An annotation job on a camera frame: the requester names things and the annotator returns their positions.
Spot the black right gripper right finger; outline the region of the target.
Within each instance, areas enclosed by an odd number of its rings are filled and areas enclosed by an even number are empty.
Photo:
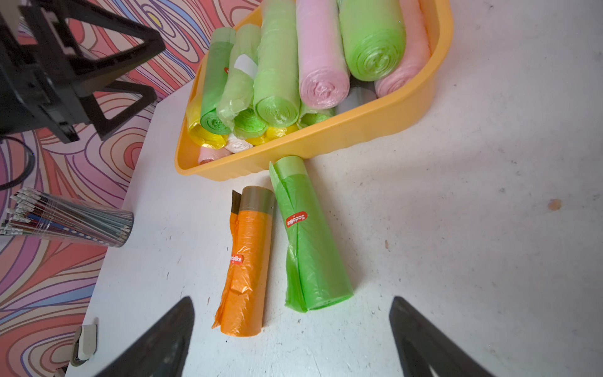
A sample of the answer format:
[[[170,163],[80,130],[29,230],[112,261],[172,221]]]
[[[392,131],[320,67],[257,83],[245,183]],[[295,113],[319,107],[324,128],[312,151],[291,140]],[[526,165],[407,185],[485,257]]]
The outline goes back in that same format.
[[[394,297],[389,323],[405,376],[492,377],[400,296]]]

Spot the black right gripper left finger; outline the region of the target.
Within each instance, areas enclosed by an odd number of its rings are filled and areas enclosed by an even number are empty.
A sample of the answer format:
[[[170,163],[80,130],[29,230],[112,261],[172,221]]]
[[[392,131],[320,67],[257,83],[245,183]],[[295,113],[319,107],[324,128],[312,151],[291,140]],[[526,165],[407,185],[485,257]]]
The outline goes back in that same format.
[[[194,320],[193,300],[186,296],[98,375],[181,377]]]

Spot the orange trash bag roll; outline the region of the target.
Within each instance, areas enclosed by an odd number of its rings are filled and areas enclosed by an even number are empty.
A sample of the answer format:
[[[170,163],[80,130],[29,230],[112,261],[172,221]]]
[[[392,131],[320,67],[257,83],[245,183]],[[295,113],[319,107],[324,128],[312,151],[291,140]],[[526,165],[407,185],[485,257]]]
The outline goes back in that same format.
[[[213,324],[225,335],[252,337],[262,331],[275,206],[273,191],[264,187],[232,193],[232,251]]]

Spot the pink labelled trash bag roll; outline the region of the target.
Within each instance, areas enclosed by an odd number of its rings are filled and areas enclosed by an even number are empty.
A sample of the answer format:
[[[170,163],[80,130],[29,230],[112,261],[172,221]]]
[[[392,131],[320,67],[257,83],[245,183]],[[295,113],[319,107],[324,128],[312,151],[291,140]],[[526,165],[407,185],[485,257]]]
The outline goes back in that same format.
[[[199,165],[203,165],[206,163],[214,162],[215,160],[220,160],[220,159],[225,158],[230,155],[232,155],[232,153],[226,148],[211,149],[211,148],[201,147],[199,149],[198,163],[199,163]]]

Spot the yellow trash bag roll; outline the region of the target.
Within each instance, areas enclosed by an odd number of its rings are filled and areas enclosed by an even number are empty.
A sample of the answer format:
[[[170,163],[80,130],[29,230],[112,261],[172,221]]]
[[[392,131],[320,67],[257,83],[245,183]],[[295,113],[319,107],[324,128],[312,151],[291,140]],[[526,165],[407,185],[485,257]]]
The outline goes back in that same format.
[[[260,146],[260,145],[264,145],[270,141],[274,141],[274,140],[283,138],[289,134],[293,134],[298,130],[300,130],[300,127],[298,124],[291,125],[290,127],[287,127],[287,128],[268,127],[268,129],[266,130],[266,132],[263,135],[261,135],[257,138],[249,138],[246,140],[246,142],[250,143],[254,147]]]

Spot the yellow plastic storage box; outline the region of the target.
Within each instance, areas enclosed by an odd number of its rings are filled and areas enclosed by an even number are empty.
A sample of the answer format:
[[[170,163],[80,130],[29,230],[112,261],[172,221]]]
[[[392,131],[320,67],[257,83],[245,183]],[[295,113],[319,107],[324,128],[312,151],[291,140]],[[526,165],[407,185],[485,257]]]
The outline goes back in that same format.
[[[199,164],[200,147],[184,123],[177,142],[174,167],[183,176],[199,175],[215,182],[255,174],[286,156],[311,159],[412,127],[430,110],[437,93],[437,74],[454,36],[454,18],[447,0],[420,3],[426,22],[431,58],[410,83],[396,92],[307,127],[276,141],[220,160]]]

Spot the dark grey trash bag roll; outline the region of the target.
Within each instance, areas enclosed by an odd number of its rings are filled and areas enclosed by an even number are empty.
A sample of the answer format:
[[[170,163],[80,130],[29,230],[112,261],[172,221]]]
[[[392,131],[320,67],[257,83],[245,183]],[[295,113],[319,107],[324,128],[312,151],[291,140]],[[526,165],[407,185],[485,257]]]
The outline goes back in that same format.
[[[360,81],[354,77],[350,78],[350,91],[346,99],[335,108],[335,114],[340,115],[348,112],[377,98],[373,82]]]

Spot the large green trash bag roll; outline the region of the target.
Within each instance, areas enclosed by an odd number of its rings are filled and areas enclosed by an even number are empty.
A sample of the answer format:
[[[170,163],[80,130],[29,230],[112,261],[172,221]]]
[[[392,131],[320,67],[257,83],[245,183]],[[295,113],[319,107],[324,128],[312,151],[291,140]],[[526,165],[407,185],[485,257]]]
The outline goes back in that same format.
[[[400,3],[394,0],[338,2],[345,62],[356,79],[374,82],[400,64],[406,31]]]

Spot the white blue-capped roll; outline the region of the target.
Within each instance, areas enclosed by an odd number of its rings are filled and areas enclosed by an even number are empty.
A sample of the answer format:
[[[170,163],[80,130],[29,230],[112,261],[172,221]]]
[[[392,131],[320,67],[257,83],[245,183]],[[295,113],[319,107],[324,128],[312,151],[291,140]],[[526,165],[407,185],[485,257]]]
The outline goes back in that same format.
[[[230,134],[225,148],[232,154],[252,149],[254,146],[246,140],[237,138],[234,134]]]

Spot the light green trash bag roll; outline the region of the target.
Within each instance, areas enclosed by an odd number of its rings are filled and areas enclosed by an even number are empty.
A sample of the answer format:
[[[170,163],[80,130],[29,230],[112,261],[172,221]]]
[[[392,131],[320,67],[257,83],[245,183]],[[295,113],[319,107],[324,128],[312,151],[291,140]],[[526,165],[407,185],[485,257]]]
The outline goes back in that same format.
[[[298,119],[298,126],[300,128],[310,127],[317,123],[321,123],[325,120],[330,119],[335,115],[334,108],[328,109],[315,109],[302,105],[300,110],[300,117]]]

